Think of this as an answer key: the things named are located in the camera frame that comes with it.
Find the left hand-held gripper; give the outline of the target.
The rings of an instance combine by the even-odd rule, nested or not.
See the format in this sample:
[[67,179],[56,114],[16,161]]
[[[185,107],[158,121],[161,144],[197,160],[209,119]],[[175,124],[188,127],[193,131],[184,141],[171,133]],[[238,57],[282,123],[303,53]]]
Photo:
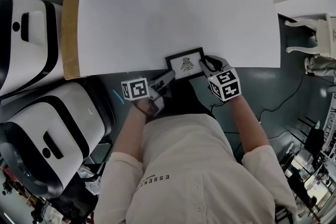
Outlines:
[[[150,81],[139,77],[136,79],[121,82],[123,97],[146,116],[156,116],[164,108],[164,96],[171,81],[175,79],[175,71],[167,70]],[[146,99],[148,107],[142,109],[139,100]]]

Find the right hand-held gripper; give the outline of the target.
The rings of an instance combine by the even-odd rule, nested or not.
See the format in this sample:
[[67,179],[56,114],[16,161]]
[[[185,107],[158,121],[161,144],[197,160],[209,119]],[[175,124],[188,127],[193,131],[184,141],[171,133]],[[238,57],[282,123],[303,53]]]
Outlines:
[[242,94],[238,74],[235,68],[229,69],[226,59],[205,55],[204,59],[198,62],[205,77],[208,78],[211,92],[220,100],[227,102]]

